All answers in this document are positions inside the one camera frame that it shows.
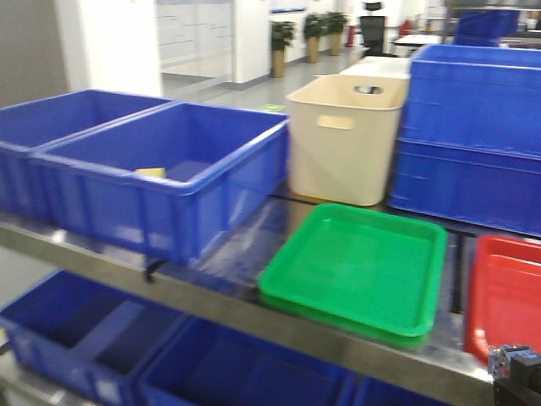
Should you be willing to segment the black gripper finger view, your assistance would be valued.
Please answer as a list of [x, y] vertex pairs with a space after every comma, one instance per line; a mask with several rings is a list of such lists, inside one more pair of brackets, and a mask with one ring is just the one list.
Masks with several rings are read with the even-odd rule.
[[540, 406], [540, 355], [511, 358], [509, 374], [495, 379], [495, 405]]

